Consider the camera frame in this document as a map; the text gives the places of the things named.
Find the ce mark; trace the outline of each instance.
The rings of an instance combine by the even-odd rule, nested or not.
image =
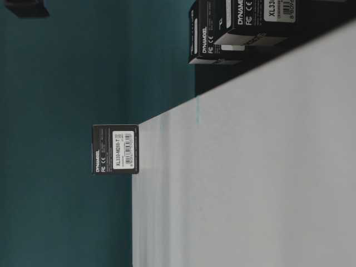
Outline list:
[[[252,2],[251,1],[246,1],[246,10],[251,11],[252,10]]]

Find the barcode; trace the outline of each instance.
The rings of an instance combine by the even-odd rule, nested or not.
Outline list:
[[[124,157],[125,157],[125,163],[126,164],[132,164],[132,159],[133,159],[133,143],[134,140],[132,139],[132,135],[130,134],[125,134],[125,152],[124,152]]]
[[[283,14],[284,15],[293,15],[294,14],[294,6],[291,4],[290,0],[283,0]]]

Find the dark green background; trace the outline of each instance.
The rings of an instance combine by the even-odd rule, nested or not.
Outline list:
[[[91,125],[194,97],[192,1],[0,8],[0,266],[131,266],[131,176],[92,176]]]

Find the white table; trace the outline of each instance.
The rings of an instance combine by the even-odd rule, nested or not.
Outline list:
[[[356,23],[140,125],[134,267],[356,266]]]

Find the black product box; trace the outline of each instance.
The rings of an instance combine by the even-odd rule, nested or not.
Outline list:
[[[49,17],[46,0],[4,0],[5,6],[19,18]]]
[[[189,64],[233,65],[246,56],[244,46],[214,44],[215,4],[215,0],[196,0],[189,10]]]
[[[137,125],[93,125],[92,173],[139,173]]]
[[[216,45],[273,46],[295,35],[298,0],[216,2]]]

